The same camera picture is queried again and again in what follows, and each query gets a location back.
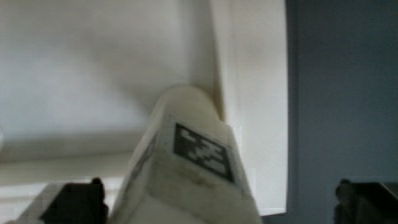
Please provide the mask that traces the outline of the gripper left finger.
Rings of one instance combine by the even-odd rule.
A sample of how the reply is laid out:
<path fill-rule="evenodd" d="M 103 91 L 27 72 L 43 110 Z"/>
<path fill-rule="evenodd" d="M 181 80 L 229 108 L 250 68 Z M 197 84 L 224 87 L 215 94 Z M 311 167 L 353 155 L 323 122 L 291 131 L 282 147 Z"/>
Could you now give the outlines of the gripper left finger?
<path fill-rule="evenodd" d="M 23 211 L 23 224 L 106 224 L 106 215 L 105 186 L 94 178 L 46 185 Z"/>

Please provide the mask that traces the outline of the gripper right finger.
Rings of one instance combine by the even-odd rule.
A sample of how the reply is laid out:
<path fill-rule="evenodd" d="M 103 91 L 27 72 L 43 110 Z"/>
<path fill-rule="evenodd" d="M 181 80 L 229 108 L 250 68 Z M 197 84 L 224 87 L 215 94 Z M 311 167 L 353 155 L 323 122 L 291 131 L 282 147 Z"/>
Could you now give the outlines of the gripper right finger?
<path fill-rule="evenodd" d="M 334 224 L 398 224 L 398 183 L 343 179 L 336 199 Z"/>

